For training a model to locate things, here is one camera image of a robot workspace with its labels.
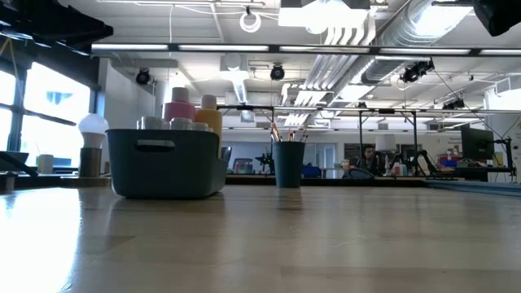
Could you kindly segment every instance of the white lamp shade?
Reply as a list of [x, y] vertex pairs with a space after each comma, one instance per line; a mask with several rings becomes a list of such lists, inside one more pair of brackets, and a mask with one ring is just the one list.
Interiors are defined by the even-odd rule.
[[108, 129], [108, 123], [105, 118], [98, 114], [89, 114], [81, 119], [78, 124], [81, 133], [98, 133], [105, 134]]
[[376, 137], [376, 151], [396, 151], [394, 134], [384, 134]]

